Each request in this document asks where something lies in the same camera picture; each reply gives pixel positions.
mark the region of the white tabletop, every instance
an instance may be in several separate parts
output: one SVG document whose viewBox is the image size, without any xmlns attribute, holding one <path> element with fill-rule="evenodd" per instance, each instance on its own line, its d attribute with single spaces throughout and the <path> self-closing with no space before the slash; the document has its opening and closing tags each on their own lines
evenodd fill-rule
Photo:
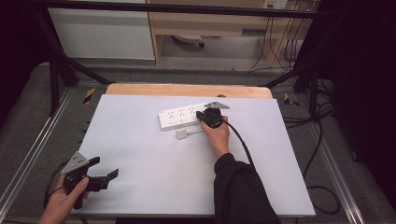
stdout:
<svg viewBox="0 0 396 224">
<path fill-rule="evenodd" d="M 241 134 L 280 217 L 314 216 L 303 177 L 276 100 L 183 96 L 103 95 L 79 152 L 101 162 L 89 175 L 120 168 L 108 189 L 90 193 L 74 214 L 97 216 L 214 215 L 215 155 L 204 133 L 178 140 L 176 131 L 161 132 L 158 112 L 218 101 Z M 230 150 L 248 162 L 230 130 Z"/>
</svg>

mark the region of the white plug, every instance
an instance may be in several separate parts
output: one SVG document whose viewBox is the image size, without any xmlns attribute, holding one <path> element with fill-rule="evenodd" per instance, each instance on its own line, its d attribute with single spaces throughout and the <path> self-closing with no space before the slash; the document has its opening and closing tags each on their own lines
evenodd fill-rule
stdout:
<svg viewBox="0 0 396 224">
<path fill-rule="evenodd" d="M 201 128 L 195 128 L 195 129 L 189 129 L 189 130 L 186 130 L 185 128 L 182 128 L 182 129 L 177 129 L 176 133 L 177 133 L 178 140 L 181 140 L 183 138 L 186 138 L 187 134 L 198 133 L 198 132 L 201 132 L 201 131 L 202 131 Z"/>
</svg>

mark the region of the hand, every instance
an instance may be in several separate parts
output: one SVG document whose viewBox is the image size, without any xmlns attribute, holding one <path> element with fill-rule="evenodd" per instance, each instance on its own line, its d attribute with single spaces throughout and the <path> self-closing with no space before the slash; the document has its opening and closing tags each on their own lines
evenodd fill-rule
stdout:
<svg viewBox="0 0 396 224">
<path fill-rule="evenodd" d="M 47 208 L 38 223 L 64 223 L 67 216 L 72 211 L 73 205 L 76 202 L 78 196 L 84 193 L 84 198 L 87 198 L 88 192 L 84 192 L 84 190 L 85 188 L 87 188 L 88 181 L 88 177 L 85 177 L 76 185 L 76 187 L 69 193 L 69 195 L 67 195 L 64 189 L 58 189 L 64 185 L 64 175 L 61 175 L 55 187 L 55 189 L 58 190 L 53 192 L 50 196 Z"/>
<path fill-rule="evenodd" d="M 223 119 L 228 121 L 227 116 L 223 116 Z M 230 149 L 228 149 L 230 131 L 226 123 L 223 122 L 218 128 L 212 129 L 201 121 L 201 128 L 206 133 L 210 146 L 212 146 L 215 151 L 217 158 L 220 158 L 222 155 L 230 152 Z"/>
</svg>

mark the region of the black jacket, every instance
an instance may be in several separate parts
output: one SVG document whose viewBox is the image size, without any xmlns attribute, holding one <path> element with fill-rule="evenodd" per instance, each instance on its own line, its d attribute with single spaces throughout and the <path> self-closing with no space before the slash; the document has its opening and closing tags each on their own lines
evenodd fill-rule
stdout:
<svg viewBox="0 0 396 224">
<path fill-rule="evenodd" d="M 252 166 L 227 153 L 216 162 L 215 173 L 216 224 L 280 223 Z"/>
</svg>

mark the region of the power outlet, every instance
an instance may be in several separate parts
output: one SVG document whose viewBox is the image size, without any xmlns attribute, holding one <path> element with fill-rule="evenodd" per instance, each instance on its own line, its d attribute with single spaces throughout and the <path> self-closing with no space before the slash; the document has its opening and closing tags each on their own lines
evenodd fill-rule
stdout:
<svg viewBox="0 0 396 224">
<path fill-rule="evenodd" d="M 198 124 L 199 120 L 196 117 L 196 112 L 204 111 L 206 104 L 187 105 L 158 112 L 161 131 L 165 132 Z"/>
</svg>

